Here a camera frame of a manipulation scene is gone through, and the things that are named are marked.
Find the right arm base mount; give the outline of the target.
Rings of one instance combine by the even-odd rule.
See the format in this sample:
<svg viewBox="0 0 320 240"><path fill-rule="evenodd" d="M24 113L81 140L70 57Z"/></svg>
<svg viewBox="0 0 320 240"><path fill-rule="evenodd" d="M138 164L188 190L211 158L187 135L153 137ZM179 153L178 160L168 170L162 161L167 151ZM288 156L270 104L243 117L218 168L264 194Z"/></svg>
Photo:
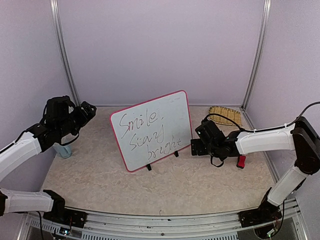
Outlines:
<svg viewBox="0 0 320 240"><path fill-rule="evenodd" d="M257 208L240 211L238 216L241 227L246 228L281 219L283 215L279 206L268 202L268 194L266 193Z"/></svg>

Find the woven bamboo tray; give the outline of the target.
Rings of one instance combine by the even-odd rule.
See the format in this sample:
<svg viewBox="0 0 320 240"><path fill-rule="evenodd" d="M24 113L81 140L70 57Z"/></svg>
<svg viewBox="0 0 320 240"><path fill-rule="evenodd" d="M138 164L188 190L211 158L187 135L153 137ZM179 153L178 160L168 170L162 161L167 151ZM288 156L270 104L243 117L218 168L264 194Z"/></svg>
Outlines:
<svg viewBox="0 0 320 240"><path fill-rule="evenodd" d="M237 110L224 106L211 106L208 110L208 114L218 114L209 116L209 119L216 124L227 126L242 126L241 113Z"/></svg>

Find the aluminium corner post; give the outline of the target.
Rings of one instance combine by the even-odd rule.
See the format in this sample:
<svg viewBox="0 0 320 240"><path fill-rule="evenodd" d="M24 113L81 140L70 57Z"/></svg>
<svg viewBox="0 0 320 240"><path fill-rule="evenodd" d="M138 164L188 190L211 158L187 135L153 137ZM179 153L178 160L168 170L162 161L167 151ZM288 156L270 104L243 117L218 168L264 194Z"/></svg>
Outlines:
<svg viewBox="0 0 320 240"><path fill-rule="evenodd" d="M253 90L254 90L254 85L255 85L257 75L259 72L259 66L260 66L262 55L263 55L265 38L267 35L267 30L268 30L271 5L272 5L271 0L265 0L263 2L263 11L262 11L261 23L260 23L259 34L258 34L258 39L257 39L257 46L255 49L254 58L253 58L253 65L252 65L251 72L249 75L249 82L247 85L247 89L246 89L244 99L243 99L243 102L241 105L243 111L246 111L249 106L250 99L252 97Z"/></svg>
<svg viewBox="0 0 320 240"><path fill-rule="evenodd" d="M50 8L51 8L51 14L53 19L53 25L55 29L55 34L57 37L57 43L60 51L60 56L62 60L62 65L65 71L67 84L70 89L71 96L75 102L75 104L78 106L80 104L80 98L79 94L73 79L70 62L68 59L67 49L65 46L64 36L63 36L63 28L60 18L60 12L59 12L59 3L57 0L50 0Z"/></svg>

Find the front aluminium rail frame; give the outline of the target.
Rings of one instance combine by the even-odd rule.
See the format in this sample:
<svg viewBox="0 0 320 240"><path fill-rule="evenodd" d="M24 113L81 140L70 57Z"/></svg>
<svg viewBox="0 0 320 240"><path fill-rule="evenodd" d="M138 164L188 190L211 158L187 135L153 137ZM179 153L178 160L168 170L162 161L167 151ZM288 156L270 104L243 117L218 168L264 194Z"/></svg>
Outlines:
<svg viewBox="0 0 320 240"><path fill-rule="evenodd" d="M25 214L19 240L256 240L256 233L281 225L270 240L308 240L297 201L292 198L280 208L284 217L243 226L238 211L181 216L146 216L86 210L82 225L69 226Z"/></svg>

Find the pink framed whiteboard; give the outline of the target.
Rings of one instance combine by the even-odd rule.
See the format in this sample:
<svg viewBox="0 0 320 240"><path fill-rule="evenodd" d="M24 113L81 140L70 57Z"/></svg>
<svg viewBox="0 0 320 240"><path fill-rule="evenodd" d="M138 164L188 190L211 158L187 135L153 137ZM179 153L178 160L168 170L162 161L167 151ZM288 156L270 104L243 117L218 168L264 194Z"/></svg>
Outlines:
<svg viewBox="0 0 320 240"><path fill-rule="evenodd" d="M184 90L118 110L109 119L130 173L187 148L193 137Z"/></svg>

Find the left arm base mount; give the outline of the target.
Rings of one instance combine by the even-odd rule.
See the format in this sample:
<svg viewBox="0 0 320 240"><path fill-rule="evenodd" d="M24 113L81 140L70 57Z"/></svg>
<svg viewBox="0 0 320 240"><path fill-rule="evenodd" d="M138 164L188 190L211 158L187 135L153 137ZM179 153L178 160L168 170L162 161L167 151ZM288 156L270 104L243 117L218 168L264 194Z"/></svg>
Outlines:
<svg viewBox="0 0 320 240"><path fill-rule="evenodd" d="M49 212L43 213L43 218L58 224L69 227L84 228L87 220L87 213L79 210L72 210L65 207L65 199L52 190L43 190L53 200L53 206Z"/></svg>

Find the left aluminium corner post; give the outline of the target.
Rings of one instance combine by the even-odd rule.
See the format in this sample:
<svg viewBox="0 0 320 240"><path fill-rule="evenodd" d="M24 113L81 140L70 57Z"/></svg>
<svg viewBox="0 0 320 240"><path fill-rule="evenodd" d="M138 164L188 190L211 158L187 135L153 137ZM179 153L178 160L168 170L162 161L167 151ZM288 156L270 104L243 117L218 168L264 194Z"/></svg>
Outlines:
<svg viewBox="0 0 320 240"><path fill-rule="evenodd" d="M51 8L51 14L53 19L53 25L55 29L55 34L57 37L57 43L60 51L60 56L62 60L62 65L65 71L67 84L70 89L71 96L75 102L75 104L78 106L80 104L80 98L79 94L73 79L70 62L68 59L67 49L65 46L64 36L63 36L63 28L60 18L60 12L59 12L59 3L57 0L50 0L50 8Z"/></svg>

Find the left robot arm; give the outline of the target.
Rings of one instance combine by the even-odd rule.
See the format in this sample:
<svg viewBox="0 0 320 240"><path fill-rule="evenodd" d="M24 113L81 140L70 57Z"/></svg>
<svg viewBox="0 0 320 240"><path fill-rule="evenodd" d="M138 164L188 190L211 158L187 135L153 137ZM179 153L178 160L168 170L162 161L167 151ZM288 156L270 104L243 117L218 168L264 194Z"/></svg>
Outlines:
<svg viewBox="0 0 320 240"><path fill-rule="evenodd" d="M79 137L80 130L96 116L97 108L83 101L75 105L69 96L47 100L40 122L22 131L18 138L0 151L0 178L3 180L30 158L44 153L54 144L65 146L67 135ZM65 200L52 190L38 192L0 189L0 214L42 212L63 223L70 218Z"/></svg>

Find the red black whiteboard eraser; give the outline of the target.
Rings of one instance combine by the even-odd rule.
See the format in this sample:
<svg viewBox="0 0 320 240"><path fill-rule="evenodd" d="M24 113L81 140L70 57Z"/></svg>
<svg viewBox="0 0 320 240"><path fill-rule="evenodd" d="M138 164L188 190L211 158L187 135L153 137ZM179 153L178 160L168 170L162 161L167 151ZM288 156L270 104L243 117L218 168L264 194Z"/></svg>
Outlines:
<svg viewBox="0 0 320 240"><path fill-rule="evenodd" d="M236 167L240 168L240 169L244 169L245 168L245 162L246 162L246 156L245 155L240 155L237 158L237 164Z"/></svg>

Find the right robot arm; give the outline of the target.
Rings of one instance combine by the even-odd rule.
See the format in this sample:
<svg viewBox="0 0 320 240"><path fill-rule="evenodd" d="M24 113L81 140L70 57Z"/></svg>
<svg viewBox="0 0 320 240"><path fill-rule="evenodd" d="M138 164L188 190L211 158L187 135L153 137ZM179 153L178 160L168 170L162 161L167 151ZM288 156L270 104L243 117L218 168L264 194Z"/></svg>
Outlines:
<svg viewBox="0 0 320 240"><path fill-rule="evenodd" d="M286 197L320 169L320 137L303 116L282 126L245 130L239 128L225 136L217 125L207 118L195 132L198 139L192 139L191 154L193 156L209 155L224 162L227 158L237 158L237 166L245 166L246 155L255 152L278 150L295 151L296 160L281 179L264 196L256 210L256 218L266 222Z"/></svg>

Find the right aluminium corner post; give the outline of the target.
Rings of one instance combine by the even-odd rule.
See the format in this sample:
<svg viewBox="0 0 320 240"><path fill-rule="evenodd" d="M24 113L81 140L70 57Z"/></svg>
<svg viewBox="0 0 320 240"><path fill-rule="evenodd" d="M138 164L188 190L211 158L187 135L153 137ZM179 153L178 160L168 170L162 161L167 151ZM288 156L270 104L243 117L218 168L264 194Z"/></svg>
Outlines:
<svg viewBox="0 0 320 240"><path fill-rule="evenodd" d="M259 66L260 66L262 55L263 55L265 38L267 35L267 30L268 30L271 5L272 5L271 0L265 0L263 2L263 11L262 11L261 23L260 23L259 34L258 34L258 39L257 39L257 46L255 49L254 58L253 58L253 65L252 65L251 72L249 75L249 82L247 85L247 89L246 89L244 99L243 99L243 102L241 105L243 111L246 111L249 106L250 99L252 97L253 90L254 90L254 85L255 85L257 75L259 72Z"/></svg>

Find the light blue mug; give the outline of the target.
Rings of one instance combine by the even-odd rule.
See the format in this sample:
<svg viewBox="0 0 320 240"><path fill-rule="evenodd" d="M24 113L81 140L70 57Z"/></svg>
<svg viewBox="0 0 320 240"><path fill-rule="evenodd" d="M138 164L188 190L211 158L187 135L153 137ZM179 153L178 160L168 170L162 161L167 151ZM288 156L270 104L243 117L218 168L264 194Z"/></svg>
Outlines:
<svg viewBox="0 0 320 240"><path fill-rule="evenodd" d="M71 148L68 145L62 146L58 143L55 143L53 145L53 148L54 148L55 152L57 153L57 155L63 159L67 159L67 158L71 157L71 155L72 155Z"/></svg>

